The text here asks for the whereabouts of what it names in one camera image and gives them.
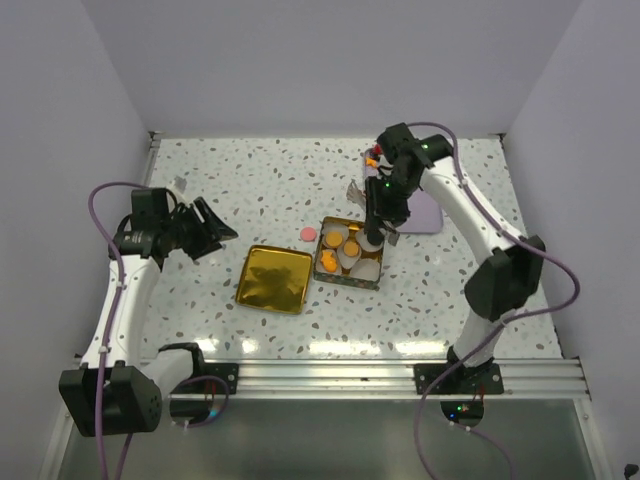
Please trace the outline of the aluminium front rail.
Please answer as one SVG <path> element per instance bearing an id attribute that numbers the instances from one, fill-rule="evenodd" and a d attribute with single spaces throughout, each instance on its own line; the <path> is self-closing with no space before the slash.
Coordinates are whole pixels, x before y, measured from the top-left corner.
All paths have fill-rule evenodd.
<path id="1" fill-rule="evenodd" d="M 237 360 L 238 399 L 413 400 L 416 360 Z M 435 395 L 430 400 L 582 400 L 590 397 L 577 360 L 499 360 L 501 395 Z"/>

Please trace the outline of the white paper cup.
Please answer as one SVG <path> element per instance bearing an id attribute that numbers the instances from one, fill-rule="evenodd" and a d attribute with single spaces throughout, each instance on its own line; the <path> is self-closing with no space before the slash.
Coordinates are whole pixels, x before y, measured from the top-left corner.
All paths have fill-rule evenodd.
<path id="1" fill-rule="evenodd" d="M 359 252 L 359 254 L 357 256 L 349 257 L 343 251 L 344 244 L 337 249 L 337 257 L 338 257 L 339 262 L 341 264 L 341 268 L 344 269 L 344 270 L 350 270 L 357 263 L 357 261 L 360 259 L 361 248 L 360 248 L 360 252 Z"/>
<path id="2" fill-rule="evenodd" d="M 349 238 L 349 229 L 343 224 L 325 224 L 321 233 L 322 244 L 330 249 L 340 248 Z"/>
<path id="3" fill-rule="evenodd" d="M 361 258 L 350 269 L 350 276 L 366 282 L 378 282 L 381 264 L 372 258 Z"/>
<path id="4" fill-rule="evenodd" d="M 340 275 L 342 268 L 336 252 L 332 249 L 321 250 L 316 261 L 316 270 L 320 273 Z"/>

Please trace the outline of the purple tray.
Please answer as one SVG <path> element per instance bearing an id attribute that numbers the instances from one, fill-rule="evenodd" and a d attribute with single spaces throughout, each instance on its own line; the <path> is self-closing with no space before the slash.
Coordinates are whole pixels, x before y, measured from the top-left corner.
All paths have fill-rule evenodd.
<path id="1" fill-rule="evenodd" d="M 382 173 L 388 172 L 387 169 L 372 168 L 365 164 L 365 159 L 370 157 L 371 148 L 362 153 L 364 179 L 380 177 Z M 442 230 L 444 224 L 442 210 L 438 203 L 422 189 L 418 188 L 408 199 L 408 209 L 410 217 L 397 227 L 399 233 L 432 235 L 438 234 Z"/>

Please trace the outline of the orange star cookie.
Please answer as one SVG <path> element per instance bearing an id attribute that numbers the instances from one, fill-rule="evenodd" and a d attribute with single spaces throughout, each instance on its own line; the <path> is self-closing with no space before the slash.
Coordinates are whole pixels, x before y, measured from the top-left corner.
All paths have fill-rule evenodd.
<path id="1" fill-rule="evenodd" d="M 334 252 L 325 250 L 321 254 L 322 267 L 329 273 L 335 273 L 338 270 L 339 262 L 336 259 Z"/>

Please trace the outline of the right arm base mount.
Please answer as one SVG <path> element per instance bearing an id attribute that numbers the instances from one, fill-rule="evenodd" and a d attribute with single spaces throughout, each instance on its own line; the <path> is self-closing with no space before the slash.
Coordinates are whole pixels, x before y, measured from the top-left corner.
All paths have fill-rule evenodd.
<path id="1" fill-rule="evenodd" d="M 424 391 L 444 372 L 450 363 L 417 363 L 413 366 L 416 393 Z M 431 390 L 435 395 L 501 395 L 505 392 L 498 364 L 487 362 L 479 367 L 460 366 Z"/>

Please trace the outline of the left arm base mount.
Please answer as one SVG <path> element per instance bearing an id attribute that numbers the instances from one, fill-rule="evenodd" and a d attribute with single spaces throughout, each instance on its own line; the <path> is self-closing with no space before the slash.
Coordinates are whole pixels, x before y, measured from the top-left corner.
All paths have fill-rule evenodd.
<path id="1" fill-rule="evenodd" d="M 239 378 L 238 363 L 206 363 L 200 373 L 181 382 L 172 394 L 235 395 Z"/>

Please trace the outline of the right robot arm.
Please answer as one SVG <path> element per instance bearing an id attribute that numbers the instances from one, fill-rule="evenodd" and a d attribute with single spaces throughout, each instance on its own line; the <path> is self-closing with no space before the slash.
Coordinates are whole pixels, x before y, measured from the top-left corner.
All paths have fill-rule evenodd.
<path id="1" fill-rule="evenodd" d="M 431 196 L 471 249 L 476 271 L 466 281 L 469 316 L 450 347 L 445 379 L 468 392 L 481 380 L 481 368 L 494 358 L 499 327 L 537 291 L 544 242 L 525 237 L 498 212 L 464 172 L 450 131 L 419 139 L 406 123 L 390 126 L 376 144 L 391 169 L 365 181 L 367 241 L 379 246 L 411 216 L 408 200 L 417 190 Z"/>

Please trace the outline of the metal tongs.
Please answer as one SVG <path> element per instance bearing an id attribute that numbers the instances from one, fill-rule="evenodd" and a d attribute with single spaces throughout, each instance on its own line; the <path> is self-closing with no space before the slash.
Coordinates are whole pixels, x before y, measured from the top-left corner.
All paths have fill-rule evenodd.
<path id="1" fill-rule="evenodd" d="M 397 245 L 399 233 L 377 212 L 374 194 L 359 189 L 356 181 L 352 180 L 347 186 L 346 198 L 363 209 L 365 213 L 364 235 L 369 244 L 374 247 L 382 246 L 384 243 L 393 247 Z"/>

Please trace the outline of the green cookie tin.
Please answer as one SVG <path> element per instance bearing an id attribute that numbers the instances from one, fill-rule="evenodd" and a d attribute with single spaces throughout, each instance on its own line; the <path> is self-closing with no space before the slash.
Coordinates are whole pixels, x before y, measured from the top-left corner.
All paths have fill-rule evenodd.
<path id="1" fill-rule="evenodd" d="M 378 290 L 385 242 L 368 241 L 364 223 L 326 216 L 319 231 L 312 276 L 315 280 L 365 290 Z"/>

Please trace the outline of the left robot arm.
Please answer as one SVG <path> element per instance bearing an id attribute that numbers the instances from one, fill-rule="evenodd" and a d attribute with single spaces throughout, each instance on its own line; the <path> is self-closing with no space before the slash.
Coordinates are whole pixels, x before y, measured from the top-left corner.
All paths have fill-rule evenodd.
<path id="1" fill-rule="evenodd" d="M 166 187 L 135 188 L 131 211 L 113 233 L 105 232 L 109 283 L 91 343 L 77 368 L 65 370 L 59 392 L 84 437 L 154 431 L 162 404 L 172 392 L 209 387 L 229 397 L 236 392 L 234 364 L 216 372 L 195 342 L 162 346 L 148 364 L 141 361 L 149 300 L 165 260 L 174 251 L 197 261 L 236 238 L 197 197 L 185 201 Z"/>

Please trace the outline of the gold tin lid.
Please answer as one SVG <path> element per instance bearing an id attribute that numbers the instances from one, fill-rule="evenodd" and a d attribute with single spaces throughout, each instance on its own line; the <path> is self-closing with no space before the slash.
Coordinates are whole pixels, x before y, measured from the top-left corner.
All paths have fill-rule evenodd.
<path id="1" fill-rule="evenodd" d="M 312 273 L 311 254 L 275 246 L 253 245 L 245 259 L 235 301 L 273 313 L 303 310 Z"/>

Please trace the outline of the pink round cookie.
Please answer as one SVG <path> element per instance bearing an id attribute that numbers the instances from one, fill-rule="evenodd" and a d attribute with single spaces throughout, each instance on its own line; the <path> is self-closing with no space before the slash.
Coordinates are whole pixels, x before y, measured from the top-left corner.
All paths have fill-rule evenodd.
<path id="1" fill-rule="evenodd" d="M 316 239 L 317 232 L 312 227 L 305 227 L 300 231 L 300 239 L 305 242 L 312 242 Z"/>

